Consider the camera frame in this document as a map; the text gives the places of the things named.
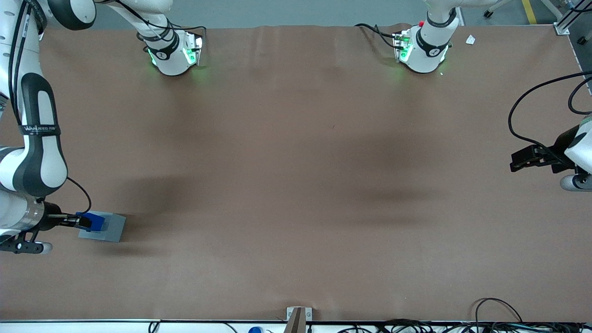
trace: metal bracket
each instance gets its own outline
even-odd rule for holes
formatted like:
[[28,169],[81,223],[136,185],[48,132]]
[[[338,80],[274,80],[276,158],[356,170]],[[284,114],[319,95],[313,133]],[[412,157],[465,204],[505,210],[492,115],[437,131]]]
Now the metal bracket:
[[[301,308],[301,306],[290,306],[286,308],[286,321],[290,320],[290,316],[295,308]],[[304,314],[306,315],[306,321],[313,320],[313,308],[304,308]]]
[[555,33],[557,34],[557,36],[567,36],[570,34],[570,30],[565,28],[564,30],[560,30],[557,22],[553,23],[553,28],[555,28]]

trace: blue block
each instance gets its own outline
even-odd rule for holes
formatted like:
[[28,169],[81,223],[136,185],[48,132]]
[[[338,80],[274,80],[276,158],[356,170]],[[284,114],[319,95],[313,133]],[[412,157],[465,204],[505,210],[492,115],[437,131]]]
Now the blue block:
[[105,225],[105,218],[104,217],[98,216],[97,214],[93,214],[93,213],[85,213],[82,216],[86,217],[87,219],[89,219],[91,221],[91,227],[90,228],[77,227],[77,228],[85,230],[85,231],[103,231],[103,226]]
[[87,239],[96,239],[97,241],[107,241],[107,242],[116,242],[119,243],[121,238],[121,233],[123,232],[123,226],[126,223],[126,218],[121,215],[107,213],[107,212],[97,212],[91,210],[88,212],[90,215],[95,215],[97,217],[87,216],[92,221],[91,229],[98,228],[95,227],[95,220],[99,222],[100,218],[103,218],[104,221],[100,227],[100,231],[89,231],[89,230],[81,230],[78,233],[78,237],[80,238],[87,238]]

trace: floor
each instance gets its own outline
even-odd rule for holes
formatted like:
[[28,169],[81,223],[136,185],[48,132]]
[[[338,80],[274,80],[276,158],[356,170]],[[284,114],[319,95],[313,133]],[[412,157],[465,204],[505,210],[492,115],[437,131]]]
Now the floor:
[[[536,22],[551,24],[555,16],[539,0],[530,0]],[[529,24],[522,1],[514,0],[484,18],[485,8],[464,8],[466,25]],[[211,1],[175,0],[168,14],[171,21],[185,25],[205,25],[208,28],[252,28],[262,25],[354,25],[369,23],[393,25],[425,20],[426,7],[419,0],[372,1]],[[97,29],[128,29],[129,24],[107,6],[98,6]],[[582,46],[577,41],[592,27],[592,15],[581,15],[570,28],[574,50],[584,70],[592,70],[592,43]]]

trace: green led light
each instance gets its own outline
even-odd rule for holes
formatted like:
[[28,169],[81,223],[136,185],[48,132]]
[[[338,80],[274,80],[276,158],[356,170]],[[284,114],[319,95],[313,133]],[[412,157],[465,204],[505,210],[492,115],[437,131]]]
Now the green led light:
[[187,62],[190,65],[195,64],[195,52],[193,52],[191,49],[187,50],[185,48],[183,48],[183,51],[185,52],[185,57],[187,58]]
[[152,65],[157,66],[156,60],[154,60],[154,56],[152,56],[152,52],[150,51],[150,49],[148,49],[148,54],[150,55],[150,58],[152,59]]

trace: black strap band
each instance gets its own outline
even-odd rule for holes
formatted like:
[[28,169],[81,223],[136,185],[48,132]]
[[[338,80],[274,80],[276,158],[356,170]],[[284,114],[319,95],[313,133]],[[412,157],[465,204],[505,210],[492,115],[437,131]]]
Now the black strap band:
[[415,38],[417,40],[417,45],[422,50],[424,50],[426,52],[426,56],[428,56],[430,58],[439,56],[442,53],[442,51],[444,51],[446,49],[446,47],[448,46],[448,42],[450,42],[450,40],[448,40],[446,42],[446,44],[443,44],[440,46],[435,46],[435,45],[429,44],[428,42],[423,40],[421,28],[417,31]]
[[30,136],[56,136],[62,134],[58,125],[21,125],[18,126],[22,135]]
[[173,41],[167,46],[162,49],[153,49],[149,47],[151,54],[154,57],[157,57],[160,60],[168,60],[170,55],[179,47],[179,35],[173,33]]
[[448,20],[444,23],[437,23],[434,22],[432,20],[430,20],[430,15],[427,15],[427,23],[429,25],[431,25],[432,27],[436,27],[436,28],[446,28],[447,26],[450,25],[450,23],[452,23],[452,21],[454,21],[454,19],[456,18],[456,8],[452,8],[450,10],[450,12],[448,13],[450,16],[448,17]]
[[160,35],[151,36],[151,37],[146,37],[144,35],[140,35],[140,36],[142,36],[142,39],[144,39],[144,41],[159,41],[161,39],[164,39],[166,37],[166,35],[169,34],[170,28],[171,28],[171,24],[170,24],[169,19],[167,18],[166,19],[166,29],[164,29],[164,31],[162,31],[160,33]]
[[25,2],[28,3],[33,9],[33,17],[35,17],[35,21],[37,22],[37,32],[42,34],[45,30],[45,27],[47,27],[47,17],[45,16],[43,8],[39,2],[37,2],[37,0],[25,0]]

